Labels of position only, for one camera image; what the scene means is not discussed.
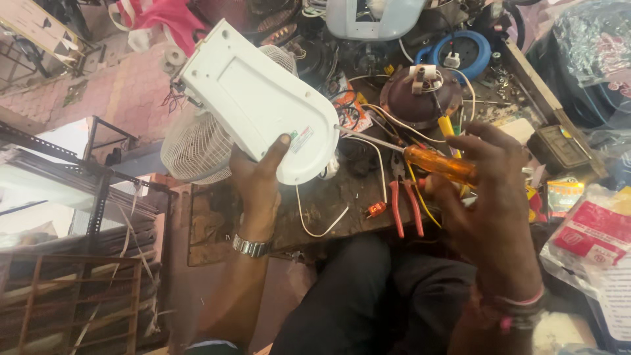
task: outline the metal watch strap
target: metal watch strap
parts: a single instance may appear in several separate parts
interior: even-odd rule
[[[241,254],[249,255],[253,258],[260,258],[269,253],[272,243],[251,242],[241,239],[236,233],[232,240],[232,247]]]

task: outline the hand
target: hand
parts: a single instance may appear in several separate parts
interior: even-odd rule
[[[454,248],[478,267],[483,290],[525,301],[541,288],[521,172],[526,155],[517,140],[494,126],[471,123],[466,130],[474,136],[447,137],[447,143],[476,164],[476,202],[465,208],[458,190],[438,174],[428,177],[425,191],[442,209]]]
[[[230,170],[243,199],[244,221],[239,236],[247,241],[265,242],[274,233],[280,205],[276,170],[289,149],[292,138],[280,135],[257,164],[237,145],[232,147]]]

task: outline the white plug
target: white plug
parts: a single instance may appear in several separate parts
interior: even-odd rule
[[[460,54],[449,52],[442,64],[445,68],[458,69],[458,67],[460,67]]]

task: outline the red pliers handle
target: red pliers handle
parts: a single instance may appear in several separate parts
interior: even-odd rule
[[[416,232],[419,237],[423,236],[423,222],[421,221],[421,209],[418,207],[418,201],[412,191],[412,182],[410,180],[403,181],[403,186],[408,194],[408,198],[412,202],[412,209],[414,211],[414,222],[416,223]],[[401,222],[401,214],[399,214],[399,182],[392,181],[389,184],[392,190],[392,213],[394,214],[394,223],[399,234],[399,238],[403,238],[403,223]]]

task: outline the pliers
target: pliers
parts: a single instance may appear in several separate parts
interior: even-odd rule
[[[394,174],[394,181],[389,186],[392,189],[392,213],[394,214],[394,222],[396,223],[396,229],[399,233],[399,238],[403,238],[403,223],[401,222],[401,215],[399,214],[399,178],[403,182],[403,187],[410,198],[412,203],[412,209],[414,211],[414,221],[416,223],[416,231],[419,237],[423,236],[423,222],[421,221],[421,209],[418,207],[418,201],[414,192],[412,192],[412,186],[414,182],[412,180],[405,179],[405,165],[403,165],[403,157],[400,153],[393,152],[392,159],[392,173]]]

